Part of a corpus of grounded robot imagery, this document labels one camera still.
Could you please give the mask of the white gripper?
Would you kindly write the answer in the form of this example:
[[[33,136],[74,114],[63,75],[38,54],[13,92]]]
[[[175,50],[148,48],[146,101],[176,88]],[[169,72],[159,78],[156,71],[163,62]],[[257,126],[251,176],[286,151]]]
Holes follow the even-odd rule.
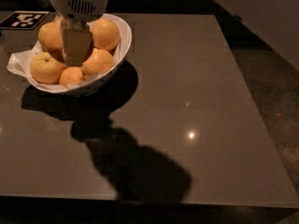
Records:
[[[67,66],[82,66],[93,51],[93,35],[89,21],[95,21],[106,11],[108,0],[50,0],[63,18],[60,24],[63,58]]]

